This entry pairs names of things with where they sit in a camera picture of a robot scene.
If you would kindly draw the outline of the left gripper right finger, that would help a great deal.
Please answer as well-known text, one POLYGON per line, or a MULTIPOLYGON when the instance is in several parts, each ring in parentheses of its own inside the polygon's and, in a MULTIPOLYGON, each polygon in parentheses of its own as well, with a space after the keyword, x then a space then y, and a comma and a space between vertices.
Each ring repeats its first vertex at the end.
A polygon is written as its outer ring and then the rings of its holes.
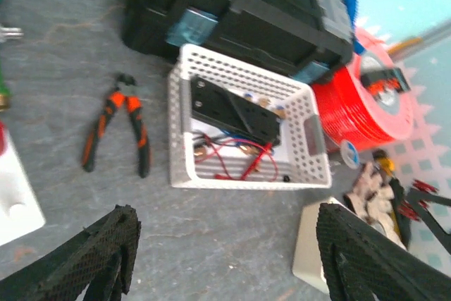
POLYGON ((450 277, 339 204, 320 205, 316 237, 332 300, 450 299, 450 277))

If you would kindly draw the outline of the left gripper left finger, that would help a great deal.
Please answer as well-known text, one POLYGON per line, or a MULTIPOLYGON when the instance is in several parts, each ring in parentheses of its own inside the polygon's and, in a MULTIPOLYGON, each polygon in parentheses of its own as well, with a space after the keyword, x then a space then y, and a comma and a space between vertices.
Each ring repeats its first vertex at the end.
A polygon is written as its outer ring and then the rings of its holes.
POLYGON ((2 300, 121 300, 130 291, 141 223, 115 206, 46 256, 1 280, 2 300))

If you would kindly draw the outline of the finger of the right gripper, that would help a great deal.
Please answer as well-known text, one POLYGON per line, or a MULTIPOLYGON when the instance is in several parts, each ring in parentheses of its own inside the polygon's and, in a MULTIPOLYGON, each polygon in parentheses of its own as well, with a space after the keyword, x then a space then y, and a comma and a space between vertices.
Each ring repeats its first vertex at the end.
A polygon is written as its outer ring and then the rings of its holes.
MULTIPOLYGON (((423 192, 415 192, 410 189, 407 193, 408 199, 413 199, 418 201, 419 199, 430 200, 430 202, 444 206, 450 207, 450 198, 443 197, 435 194, 428 194, 423 192)), ((428 229, 434 234, 438 242, 446 249, 448 254, 450 254, 450 232, 446 228, 442 227, 438 220, 432 215, 428 209, 422 209, 421 207, 417 209, 421 220, 426 224, 428 229)))

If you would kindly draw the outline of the small red springs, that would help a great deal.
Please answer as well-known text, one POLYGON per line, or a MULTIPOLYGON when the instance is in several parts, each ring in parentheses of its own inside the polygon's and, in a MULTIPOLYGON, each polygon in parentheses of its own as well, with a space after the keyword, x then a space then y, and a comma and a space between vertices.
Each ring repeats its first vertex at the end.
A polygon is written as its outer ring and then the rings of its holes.
MULTIPOLYGON (((438 194, 439 189, 432 186, 431 184, 428 184, 426 182, 423 182, 418 179, 414 179, 412 182, 411 189, 413 189, 415 192, 423 192, 428 194, 438 194)), ((408 219, 416 222, 420 222, 421 218, 417 211, 420 207, 422 209, 428 209, 429 208, 429 202, 430 200, 424 200, 419 199, 418 201, 413 199, 408 199, 407 195, 405 195, 400 202, 399 207, 397 208, 397 211, 402 215, 407 217, 408 219)))

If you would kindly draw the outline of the large red spring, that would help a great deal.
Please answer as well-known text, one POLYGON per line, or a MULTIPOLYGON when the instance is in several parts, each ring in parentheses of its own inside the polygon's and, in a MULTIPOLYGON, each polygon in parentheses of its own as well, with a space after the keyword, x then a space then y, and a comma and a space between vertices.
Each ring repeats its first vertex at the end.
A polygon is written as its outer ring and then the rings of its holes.
POLYGON ((8 129, 6 125, 0 122, 0 156, 3 156, 8 148, 8 129))

